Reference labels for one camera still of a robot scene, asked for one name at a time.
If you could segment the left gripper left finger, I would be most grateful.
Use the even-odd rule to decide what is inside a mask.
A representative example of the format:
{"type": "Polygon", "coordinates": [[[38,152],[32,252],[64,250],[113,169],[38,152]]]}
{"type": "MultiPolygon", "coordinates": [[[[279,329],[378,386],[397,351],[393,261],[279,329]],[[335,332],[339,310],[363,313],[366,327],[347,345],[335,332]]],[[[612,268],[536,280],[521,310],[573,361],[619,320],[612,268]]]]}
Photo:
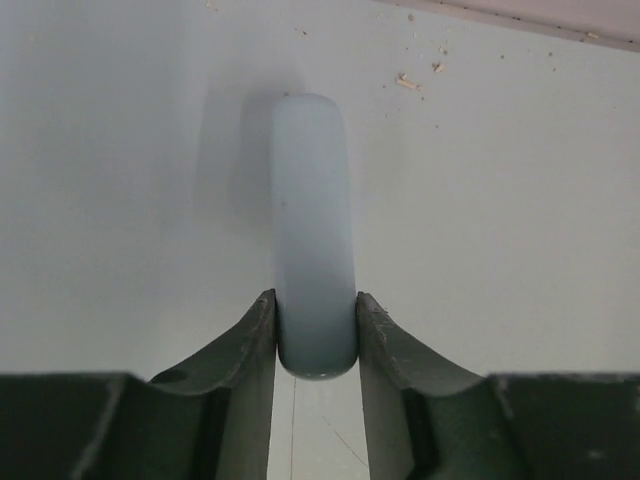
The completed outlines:
{"type": "Polygon", "coordinates": [[[227,332],[142,380],[126,372],[5,374],[5,479],[262,479],[276,360],[263,292],[227,332]]]}

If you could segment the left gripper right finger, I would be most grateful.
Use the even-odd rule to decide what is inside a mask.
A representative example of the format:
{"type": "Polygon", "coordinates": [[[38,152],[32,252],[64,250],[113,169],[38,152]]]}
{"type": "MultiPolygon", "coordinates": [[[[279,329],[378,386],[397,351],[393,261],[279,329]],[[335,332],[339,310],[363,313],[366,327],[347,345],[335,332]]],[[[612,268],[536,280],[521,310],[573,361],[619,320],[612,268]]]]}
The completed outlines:
{"type": "Polygon", "coordinates": [[[374,479],[635,479],[634,373],[474,374],[356,303],[374,479]]]}

